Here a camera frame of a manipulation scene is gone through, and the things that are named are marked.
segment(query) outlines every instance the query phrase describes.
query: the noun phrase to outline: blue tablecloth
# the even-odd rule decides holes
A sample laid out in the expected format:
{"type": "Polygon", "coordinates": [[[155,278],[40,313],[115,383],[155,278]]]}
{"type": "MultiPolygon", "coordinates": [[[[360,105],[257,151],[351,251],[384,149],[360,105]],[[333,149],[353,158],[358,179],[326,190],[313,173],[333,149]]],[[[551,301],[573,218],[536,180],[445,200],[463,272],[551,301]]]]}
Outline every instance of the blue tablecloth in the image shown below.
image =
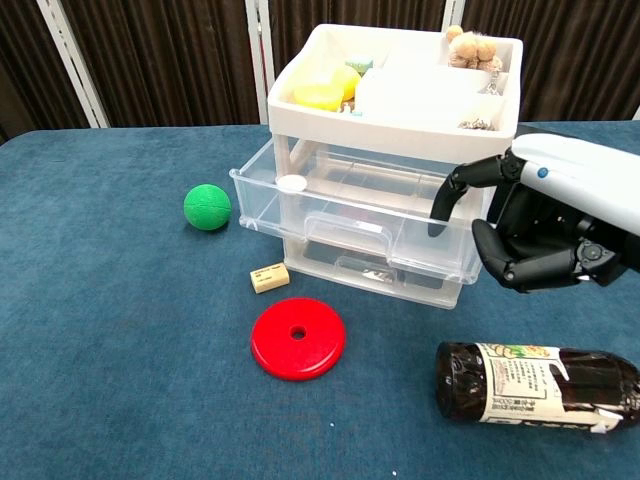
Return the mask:
{"type": "MultiPolygon", "coordinates": [[[[640,122],[543,128],[640,154],[640,122]]],[[[446,311],[292,273],[256,295],[279,239],[241,228],[227,172],[258,126],[33,132],[0,148],[0,472],[3,479],[638,478],[640,428],[458,424],[434,399],[439,342],[616,352],[640,365],[640,276],[534,295],[483,273],[446,311]],[[187,225],[214,183],[229,226],[187,225]],[[289,383],[249,350],[274,302],[333,306],[347,347],[289,383]]]]}

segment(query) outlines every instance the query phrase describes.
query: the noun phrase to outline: brown curtain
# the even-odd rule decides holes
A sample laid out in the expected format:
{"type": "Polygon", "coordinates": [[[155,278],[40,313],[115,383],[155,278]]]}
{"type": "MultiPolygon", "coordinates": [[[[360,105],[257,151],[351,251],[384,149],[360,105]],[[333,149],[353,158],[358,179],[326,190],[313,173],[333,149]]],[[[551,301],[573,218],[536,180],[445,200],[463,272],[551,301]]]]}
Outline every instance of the brown curtain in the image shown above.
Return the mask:
{"type": "Polygon", "coordinates": [[[270,0],[276,75],[321,23],[439,31],[445,0],[270,0]]]}
{"type": "Polygon", "coordinates": [[[467,0],[463,28],[524,42],[520,120],[625,120],[640,104],[638,0],[467,0]]]}
{"type": "Polygon", "coordinates": [[[30,130],[87,127],[35,1],[0,6],[0,143],[30,130]]]}
{"type": "Polygon", "coordinates": [[[257,123],[240,0],[63,0],[112,126],[257,123]]]}

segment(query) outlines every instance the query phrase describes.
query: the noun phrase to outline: robotic hand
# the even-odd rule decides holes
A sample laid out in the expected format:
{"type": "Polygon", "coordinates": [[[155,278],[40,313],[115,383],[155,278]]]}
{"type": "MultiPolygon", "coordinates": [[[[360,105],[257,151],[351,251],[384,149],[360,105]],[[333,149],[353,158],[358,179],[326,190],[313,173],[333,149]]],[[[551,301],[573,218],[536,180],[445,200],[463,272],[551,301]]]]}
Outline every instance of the robotic hand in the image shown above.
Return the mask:
{"type": "MultiPolygon", "coordinates": [[[[504,155],[460,165],[433,202],[448,221],[468,187],[511,184],[494,229],[474,220],[483,265],[519,292],[593,280],[606,286],[640,271],[640,156],[574,138],[517,137],[504,155]]],[[[446,225],[432,223],[429,236],[446,225]]]]}

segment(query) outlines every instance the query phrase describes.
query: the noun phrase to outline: yellow object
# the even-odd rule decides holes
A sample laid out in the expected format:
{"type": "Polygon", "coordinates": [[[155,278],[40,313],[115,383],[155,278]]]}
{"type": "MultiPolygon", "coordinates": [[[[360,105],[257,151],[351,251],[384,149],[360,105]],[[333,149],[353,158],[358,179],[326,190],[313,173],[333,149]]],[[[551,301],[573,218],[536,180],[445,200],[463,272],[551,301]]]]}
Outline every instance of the yellow object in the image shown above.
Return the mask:
{"type": "Polygon", "coordinates": [[[270,267],[251,272],[251,284],[256,293],[266,292],[289,284],[289,272],[284,263],[276,263],[270,267]]]}
{"type": "Polygon", "coordinates": [[[342,88],[336,85],[300,85],[293,91],[298,105],[335,112],[342,103],[342,88]]]}
{"type": "Polygon", "coordinates": [[[355,96],[356,87],[360,83],[360,74],[355,68],[349,65],[342,65],[333,73],[331,83],[342,88],[342,101],[346,102],[355,96]]]}

